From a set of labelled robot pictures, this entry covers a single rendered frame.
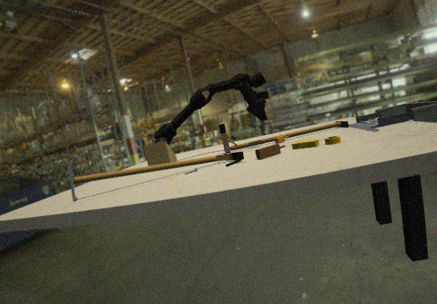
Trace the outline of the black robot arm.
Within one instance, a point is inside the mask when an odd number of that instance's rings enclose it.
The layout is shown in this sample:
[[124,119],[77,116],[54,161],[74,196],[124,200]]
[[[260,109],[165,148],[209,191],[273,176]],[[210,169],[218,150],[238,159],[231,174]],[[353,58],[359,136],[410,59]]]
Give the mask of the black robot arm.
[[[248,92],[252,92],[253,88],[261,86],[266,81],[261,72],[253,75],[251,78],[248,74],[237,74],[232,79],[214,85],[210,84],[207,87],[200,88],[193,93],[190,98],[189,104],[170,122],[164,124],[154,134],[155,143],[166,142],[170,144],[173,137],[177,134],[177,128],[197,109],[201,109],[209,101],[212,96],[220,91],[227,89],[239,89],[242,95],[246,95]],[[253,87],[253,88],[252,88]],[[206,97],[201,93],[208,90],[210,93]]]

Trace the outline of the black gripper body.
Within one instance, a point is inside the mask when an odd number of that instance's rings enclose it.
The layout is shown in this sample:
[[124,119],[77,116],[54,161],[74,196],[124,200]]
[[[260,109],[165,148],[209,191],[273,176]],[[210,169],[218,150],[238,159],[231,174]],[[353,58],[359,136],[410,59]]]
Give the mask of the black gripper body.
[[244,95],[244,99],[249,104],[249,106],[247,107],[248,112],[253,111],[253,110],[261,107],[266,102],[266,100],[264,98],[257,99],[256,92],[254,92],[254,91],[248,92],[246,95]]

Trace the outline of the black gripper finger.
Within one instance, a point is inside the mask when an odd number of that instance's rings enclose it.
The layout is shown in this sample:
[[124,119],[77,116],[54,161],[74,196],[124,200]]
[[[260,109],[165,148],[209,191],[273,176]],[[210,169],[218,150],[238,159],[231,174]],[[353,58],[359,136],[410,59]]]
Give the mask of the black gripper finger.
[[265,112],[265,104],[259,107],[258,109],[254,110],[258,115],[260,115],[263,119],[267,120],[267,115]]
[[250,112],[250,113],[252,113],[254,116],[259,118],[260,120],[264,121],[264,119],[260,115],[258,115],[254,110],[252,112]]

